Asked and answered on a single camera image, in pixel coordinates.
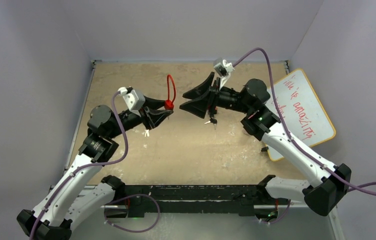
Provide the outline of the red cable lock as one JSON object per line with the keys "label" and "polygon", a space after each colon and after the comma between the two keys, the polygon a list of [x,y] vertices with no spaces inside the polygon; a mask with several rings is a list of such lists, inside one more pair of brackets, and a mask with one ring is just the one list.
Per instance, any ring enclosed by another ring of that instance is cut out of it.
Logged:
{"label": "red cable lock", "polygon": [[166,110],[173,110],[175,105],[175,100],[176,100],[176,85],[174,82],[173,77],[168,74],[166,76],[166,84],[167,84],[167,99],[164,101],[164,108]]}

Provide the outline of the silver keys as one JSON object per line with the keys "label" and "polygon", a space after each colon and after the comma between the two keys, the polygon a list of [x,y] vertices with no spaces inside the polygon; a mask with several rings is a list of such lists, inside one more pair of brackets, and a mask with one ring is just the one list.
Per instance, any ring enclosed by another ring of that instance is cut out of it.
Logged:
{"label": "silver keys", "polygon": [[149,137],[149,136],[150,136],[150,131],[149,131],[148,129],[146,129],[146,130],[144,131],[144,136],[145,136],[145,137]]}

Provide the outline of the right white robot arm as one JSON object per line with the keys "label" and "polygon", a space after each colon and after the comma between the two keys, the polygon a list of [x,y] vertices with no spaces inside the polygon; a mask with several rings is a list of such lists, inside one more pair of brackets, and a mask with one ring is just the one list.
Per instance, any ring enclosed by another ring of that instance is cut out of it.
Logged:
{"label": "right white robot arm", "polygon": [[252,78],[241,91],[236,91],[223,86],[222,80],[211,72],[205,81],[182,96],[188,101],[179,106],[181,110],[202,119],[209,115],[214,125],[216,108],[245,114],[240,121],[245,131],[275,149],[305,176],[304,180],[296,180],[268,175],[257,185],[260,202],[303,202],[316,214],[327,216],[347,194],[351,169],[344,163],[336,165],[325,159],[287,133],[281,119],[266,106],[271,95],[262,80]]}

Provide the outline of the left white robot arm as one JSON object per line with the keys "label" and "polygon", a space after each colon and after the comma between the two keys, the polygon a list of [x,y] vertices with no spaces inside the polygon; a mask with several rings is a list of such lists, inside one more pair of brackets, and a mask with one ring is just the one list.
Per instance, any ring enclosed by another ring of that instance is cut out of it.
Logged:
{"label": "left white robot arm", "polygon": [[68,240],[79,224],[106,204],[129,207],[131,195],[125,183],[113,175],[104,177],[90,193],[81,195],[88,181],[103,167],[112,165],[118,148],[115,138],[129,143],[127,131],[138,125],[147,131],[158,127],[174,111],[169,100],[134,94],[124,96],[127,109],[117,113],[116,106],[94,107],[88,131],[75,159],[59,182],[33,209],[24,209],[17,222],[31,240]]}

